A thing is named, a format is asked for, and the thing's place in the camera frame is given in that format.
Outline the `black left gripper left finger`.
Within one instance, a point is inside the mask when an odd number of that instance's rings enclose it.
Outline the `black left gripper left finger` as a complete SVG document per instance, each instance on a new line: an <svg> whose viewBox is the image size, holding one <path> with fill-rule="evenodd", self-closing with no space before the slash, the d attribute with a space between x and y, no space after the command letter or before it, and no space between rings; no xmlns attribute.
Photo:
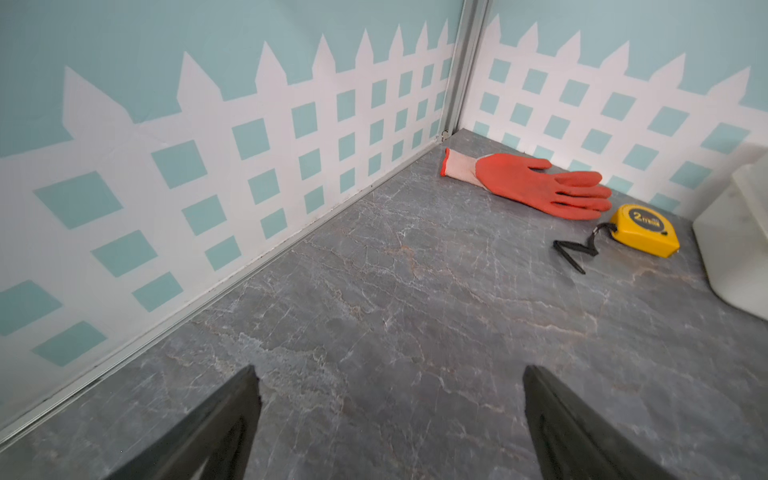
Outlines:
<svg viewBox="0 0 768 480"><path fill-rule="evenodd" d="M111 479L242 479L262 410L248 365Z"/></svg>

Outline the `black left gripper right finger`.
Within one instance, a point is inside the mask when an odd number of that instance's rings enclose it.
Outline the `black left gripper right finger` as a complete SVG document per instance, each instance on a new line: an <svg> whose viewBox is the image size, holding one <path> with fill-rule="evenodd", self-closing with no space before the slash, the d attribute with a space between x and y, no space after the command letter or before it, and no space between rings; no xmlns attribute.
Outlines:
<svg viewBox="0 0 768 480"><path fill-rule="evenodd" d="M525 414L544 479L672 479L551 371L528 365Z"/></svg>

